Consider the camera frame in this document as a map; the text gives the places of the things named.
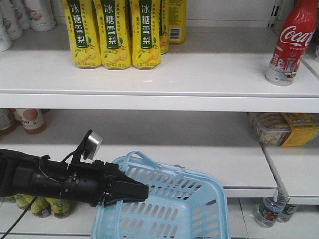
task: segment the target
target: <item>white bottle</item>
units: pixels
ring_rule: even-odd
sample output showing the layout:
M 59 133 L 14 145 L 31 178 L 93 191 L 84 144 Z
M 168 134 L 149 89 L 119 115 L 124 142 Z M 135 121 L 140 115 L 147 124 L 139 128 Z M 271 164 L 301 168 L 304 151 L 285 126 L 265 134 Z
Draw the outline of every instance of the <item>white bottle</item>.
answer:
M 22 29 L 18 23 L 12 0 L 0 0 L 0 11 L 3 13 L 3 23 L 11 40 L 22 37 Z
M 35 31 L 49 31 L 55 27 L 50 0 L 24 0 L 29 23 Z
M 6 51 L 11 47 L 12 41 L 5 30 L 5 26 L 3 24 L 3 14 L 0 11 L 0 52 Z
M 30 28 L 29 17 L 26 13 L 26 9 L 24 7 L 22 0 L 12 0 L 13 6 L 16 9 L 16 15 L 18 18 L 18 23 L 22 30 L 27 30 Z

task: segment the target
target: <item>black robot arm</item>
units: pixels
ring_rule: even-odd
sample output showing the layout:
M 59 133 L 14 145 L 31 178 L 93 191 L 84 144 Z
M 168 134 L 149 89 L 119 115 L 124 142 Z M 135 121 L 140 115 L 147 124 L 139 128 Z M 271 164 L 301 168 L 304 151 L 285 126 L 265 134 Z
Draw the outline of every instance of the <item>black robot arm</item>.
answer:
M 118 200 L 142 202 L 148 198 L 148 186 L 126 176 L 117 164 L 93 159 L 102 138 L 93 131 L 83 138 L 70 164 L 17 151 L 0 149 L 0 196 L 16 193 L 88 203 L 95 207 Z

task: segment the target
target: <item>water bottle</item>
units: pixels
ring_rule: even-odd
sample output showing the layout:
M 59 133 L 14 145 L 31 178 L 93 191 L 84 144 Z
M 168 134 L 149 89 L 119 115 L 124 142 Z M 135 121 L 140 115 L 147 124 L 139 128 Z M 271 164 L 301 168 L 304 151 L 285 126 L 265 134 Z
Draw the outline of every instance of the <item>water bottle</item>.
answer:
M 279 214 L 277 221 L 280 223 L 286 223 L 293 216 L 299 205 L 287 204 L 283 211 Z
M 286 199 L 281 190 L 278 191 L 276 201 L 274 201 L 274 198 L 264 198 L 256 212 L 256 223 L 263 228 L 272 227 L 286 203 Z
M 12 41 L 3 24 L 3 14 L 0 10 L 0 52 L 8 50 L 11 45 Z
M 24 0 L 29 23 L 35 31 L 49 31 L 55 27 L 50 0 Z

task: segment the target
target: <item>basket handle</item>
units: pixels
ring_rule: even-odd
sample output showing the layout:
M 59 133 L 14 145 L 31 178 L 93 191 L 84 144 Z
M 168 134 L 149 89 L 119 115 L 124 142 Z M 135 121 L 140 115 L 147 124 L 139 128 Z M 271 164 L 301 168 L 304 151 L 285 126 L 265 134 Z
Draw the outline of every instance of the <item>basket handle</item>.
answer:
M 151 166 L 153 169 L 155 170 L 160 170 L 161 166 L 156 163 L 155 161 L 153 161 L 151 158 L 149 158 L 147 155 L 145 155 L 144 153 L 140 152 L 140 151 L 132 151 L 130 153 L 128 153 L 124 160 L 123 160 L 123 164 L 122 164 L 122 170 L 123 172 L 127 173 L 127 169 L 129 166 L 129 160 L 130 158 L 133 156 L 133 154 L 138 155 L 142 160 L 145 160 L 146 163 Z

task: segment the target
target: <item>white shelf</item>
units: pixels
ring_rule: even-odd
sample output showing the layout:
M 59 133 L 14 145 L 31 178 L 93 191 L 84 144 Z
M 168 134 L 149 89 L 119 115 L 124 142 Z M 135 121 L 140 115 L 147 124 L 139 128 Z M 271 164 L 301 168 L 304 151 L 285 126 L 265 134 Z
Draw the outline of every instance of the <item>white shelf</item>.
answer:
M 30 29 L 0 53 L 0 107 L 319 112 L 319 81 L 304 65 L 289 87 L 265 80 L 276 41 L 268 28 L 190 28 L 156 68 L 111 71 L 76 68 L 65 25 Z
M 89 239 L 96 208 L 83 203 L 74 203 L 72 214 L 64 219 L 53 215 L 47 218 L 37 218 L 27 212 L 8 239 Z M 229 230 L 232 238 L 247 238 L 247 231 L 239 199 L 227 200 Z M 0 203 L 0 236 L 20 216 L 20 210 L 15 203 Z
M 261 199 L 240 199 L 244 220 L 250 239 L 317 239 L 319 235 L 319 211 L 316 206 L 300 206 L 286 223 L 275 223 L 262 228 L 254 219 Z
M 264 146 L 264 150 L 289 203 L 319 205 L 318 146 Z
M 113 161 L 140 150 L 154 161 L 214 176 L 227 197 L 275 193 L 277 184 L 248 132 L 245 113 L 51 110 L 45 118 L 44 132 L 27 135 L 20 127 L 1 140 L 1 147 L 60 161 L 92 128 L 104 138 L 96 159 Z

